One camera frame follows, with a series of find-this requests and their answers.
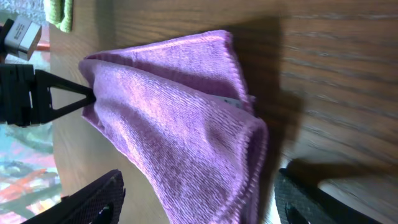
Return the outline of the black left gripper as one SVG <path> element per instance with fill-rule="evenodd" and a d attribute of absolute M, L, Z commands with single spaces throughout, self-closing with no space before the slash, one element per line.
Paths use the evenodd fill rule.
<path fill-rule="evenodd" d="M 59 109 L 52 108 L 49 98 L 38 99 L 37 124 L 49 123 L 66 114 L 88 106 L 96 101 L 93 90 L 43 70 L 35 70 L 29 64 L 1 64 L 1 124 L 35 125 L 35 110 L 32 102 L 32 85 L 36 82 L 40 94 L 49 93 L 48 88 L 58 88 L 85 95 L 86 98 Z"/>

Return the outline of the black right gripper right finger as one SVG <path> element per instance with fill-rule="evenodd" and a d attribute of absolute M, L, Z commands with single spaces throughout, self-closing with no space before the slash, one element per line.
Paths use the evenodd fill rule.
<path fill-rule="evenodd" d="M 282 224 L 380 224 L 318 187 L 305 184 L 285 168 L 279 169 L 274 191 Z"/>

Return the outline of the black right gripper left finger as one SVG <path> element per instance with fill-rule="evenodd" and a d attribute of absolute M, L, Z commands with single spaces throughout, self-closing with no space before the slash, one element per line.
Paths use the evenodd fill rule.
<path fill-rule="evenodd" d="M 118 224 L 126 190 L 114 169 L 23 224 Z"/>

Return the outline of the purple microfiber cloth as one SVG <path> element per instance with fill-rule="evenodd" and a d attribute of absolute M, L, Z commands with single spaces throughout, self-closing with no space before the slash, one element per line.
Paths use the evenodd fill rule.
<path fill-rule="evenodd" d="M 97 52 L 79 69 L 96 97 L 83 117 L 147 177 L 171 223 L 257 223 L 268 131 L 229 32 Z"/>

